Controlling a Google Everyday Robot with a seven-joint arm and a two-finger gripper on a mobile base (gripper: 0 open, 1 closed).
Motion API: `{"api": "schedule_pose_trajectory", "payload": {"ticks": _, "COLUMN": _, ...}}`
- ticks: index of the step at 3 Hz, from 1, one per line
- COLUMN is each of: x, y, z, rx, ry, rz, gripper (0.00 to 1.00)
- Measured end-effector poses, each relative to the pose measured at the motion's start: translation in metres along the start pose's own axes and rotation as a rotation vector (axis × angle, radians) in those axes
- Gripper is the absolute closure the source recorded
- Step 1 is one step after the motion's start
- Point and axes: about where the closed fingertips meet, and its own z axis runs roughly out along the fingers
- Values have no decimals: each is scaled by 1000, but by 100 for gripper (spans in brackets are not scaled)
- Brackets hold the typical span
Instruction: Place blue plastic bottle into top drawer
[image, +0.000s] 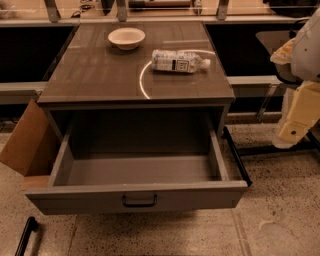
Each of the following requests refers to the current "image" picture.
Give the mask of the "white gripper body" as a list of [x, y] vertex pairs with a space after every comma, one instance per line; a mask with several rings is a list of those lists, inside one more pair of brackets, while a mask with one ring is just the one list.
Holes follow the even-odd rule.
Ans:
[[291, 55], [294, 42], [295, 39], [290, 39], [274, 51], [270, 57], [270, 61], [275, 64], [279, 80], [286, 84], [302, 83], [302, 80], [294, 76], [291, 71]]

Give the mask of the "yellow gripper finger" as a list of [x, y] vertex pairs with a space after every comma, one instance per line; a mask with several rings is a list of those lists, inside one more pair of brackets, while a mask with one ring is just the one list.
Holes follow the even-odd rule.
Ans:
[[304, 81], [296, 90], [279, 136], [296, 145], [320, 120], [320, 83]]
[[283, 101], [282, 101], [282, 109], [281, 109], [281, 118], [278, 121], [276, 128], [275, 128], [275, 133], [272, 138], [272, 144], [278, 148], [278, 149], [288, 149], [293, 146], [292, 143], [284, 141], [280, 136], [279, 133], [281, 131], [281, 128], [283, 127], [286, 117], [289, 113], [292, 100], [294, 96], [294, 90], [291, 88], [287, 88], [285, 91], [285, 94], [283, 96]]

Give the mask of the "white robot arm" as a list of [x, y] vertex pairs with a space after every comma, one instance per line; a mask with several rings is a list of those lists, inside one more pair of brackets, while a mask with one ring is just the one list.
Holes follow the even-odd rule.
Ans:
[[320, 120], [320, 8], [270, 60], [280, 65], [289, 64], [291, 73], [302, 80], [297, 89], [285, 94], [282, 118], [273, 139], [275, 147], [288, 149]]

